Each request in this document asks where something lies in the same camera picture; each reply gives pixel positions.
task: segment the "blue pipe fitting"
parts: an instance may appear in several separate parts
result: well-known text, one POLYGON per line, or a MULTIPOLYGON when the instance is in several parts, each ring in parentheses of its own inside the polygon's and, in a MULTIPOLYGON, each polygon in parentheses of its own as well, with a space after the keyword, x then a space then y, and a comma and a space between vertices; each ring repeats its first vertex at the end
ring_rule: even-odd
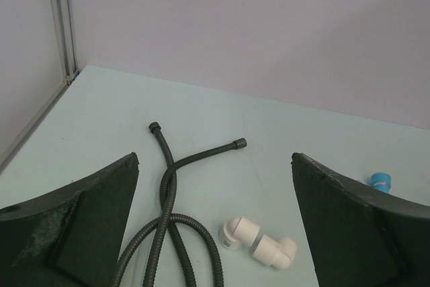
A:
POLYGON ((391 188, 391 177, 386 173, 375 173, 370 178, 370 186, 388 193, 391 188))

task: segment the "white plastic elbow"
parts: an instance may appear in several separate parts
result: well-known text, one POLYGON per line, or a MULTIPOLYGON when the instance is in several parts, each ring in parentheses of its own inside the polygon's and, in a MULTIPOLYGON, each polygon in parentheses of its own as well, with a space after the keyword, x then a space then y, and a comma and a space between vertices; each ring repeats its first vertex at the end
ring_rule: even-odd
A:
MULTIPOLYGON (((248 218, 232 218, 225 222, 220 230, 221 245, 227 250, 237 250, 242 245, 250 247, 254 244, 260 228, 248 218)), ((263 235, 253 252, 253 257, 267 266, 272 265, 285 270, 292 265, 296 253, 297 244, 290 238, 283 237, 278 242, 263 235)))

